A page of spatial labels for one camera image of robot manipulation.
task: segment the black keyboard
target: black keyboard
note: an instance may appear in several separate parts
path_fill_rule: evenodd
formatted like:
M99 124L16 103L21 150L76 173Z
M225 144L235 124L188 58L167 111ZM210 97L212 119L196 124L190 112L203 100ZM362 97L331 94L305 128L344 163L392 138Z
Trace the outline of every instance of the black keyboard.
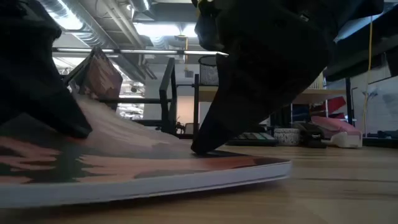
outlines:
M227 146L276 146L278 140L267 133L242 133L228 141Z

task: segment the wooden desk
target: wooden desk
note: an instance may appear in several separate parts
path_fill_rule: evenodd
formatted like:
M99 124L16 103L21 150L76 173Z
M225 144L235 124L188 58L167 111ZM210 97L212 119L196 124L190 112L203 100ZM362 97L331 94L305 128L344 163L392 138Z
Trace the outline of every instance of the wooden desk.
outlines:
M0 210L0 223L398 223L396 150L225 149L292 159L292 176L277 182L194 194Z
M217 86L200 86L199 87L199 101L212 102L218 87ZM302 94L297 96L293 101L295 104L310 104L318 103L325 100L332 99L337 96L346 94L345 90L305 90Z

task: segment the white container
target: white container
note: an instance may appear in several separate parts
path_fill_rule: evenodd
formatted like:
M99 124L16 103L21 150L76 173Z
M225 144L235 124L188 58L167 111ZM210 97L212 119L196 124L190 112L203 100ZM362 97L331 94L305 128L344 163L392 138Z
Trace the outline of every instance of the white container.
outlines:
M274 138L281 146L298 146L300 144L300 130L295 128L276 128Z

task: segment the book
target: book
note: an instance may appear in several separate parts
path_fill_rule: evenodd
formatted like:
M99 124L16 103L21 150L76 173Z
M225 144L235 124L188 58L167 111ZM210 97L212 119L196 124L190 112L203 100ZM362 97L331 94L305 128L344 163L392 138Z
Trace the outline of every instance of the book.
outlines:
M108 202L286 178L290 161L221 150L198 156L190 141L118 117L76 96L93 128L64 136L21 114L0 126L0 208Z
M88 95L92 99L119 98L123 78L110 59L99 47L63 79L73 92ZM108 103L116 111L117 103Z

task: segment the pink stapler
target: pink stapler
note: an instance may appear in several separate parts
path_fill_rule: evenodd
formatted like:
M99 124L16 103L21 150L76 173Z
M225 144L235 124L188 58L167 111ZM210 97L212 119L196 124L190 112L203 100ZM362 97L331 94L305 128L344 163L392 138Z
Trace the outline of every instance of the pink stapler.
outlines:
M320 116L311 117L311 121L323 131L325 138L330 139L331 144L342 148L362 147L362 132L347 122Z

